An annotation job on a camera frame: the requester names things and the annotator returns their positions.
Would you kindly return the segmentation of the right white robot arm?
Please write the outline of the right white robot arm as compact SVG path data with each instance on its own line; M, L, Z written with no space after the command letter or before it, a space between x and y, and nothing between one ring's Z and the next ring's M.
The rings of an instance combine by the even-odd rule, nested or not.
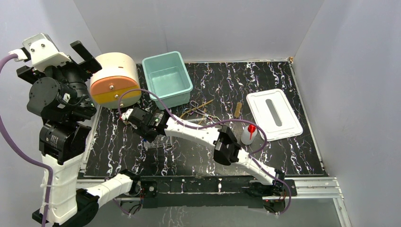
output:
M134 132L148 142L153 142L158 135L164 135L207 147L213 151L216 163L235 166L252 175L257 182L266 185L267 192L273 196L278 196L285 190L285 174L252 157L241 147L226 125L201 126L178 118L166 110L150 113L138 107L124 112L121 120L133 126Z

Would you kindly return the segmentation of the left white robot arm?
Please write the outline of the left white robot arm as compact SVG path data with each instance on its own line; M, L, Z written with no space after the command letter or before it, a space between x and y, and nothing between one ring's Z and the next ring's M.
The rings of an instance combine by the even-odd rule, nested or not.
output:
M23 41L23 60L32 66L17 70L31 84L27 110L43 120L39 132L44 174L44 201L33 213L37 221L55 227L83 227L100 207L119 195L139 195L139 176L123 170L113 178L86 189L77 188L80 165L91 128L83 125L96 113L86 82L101 65L80 41L71 47L82 58L75 62L60 52L50 38L39 34Z

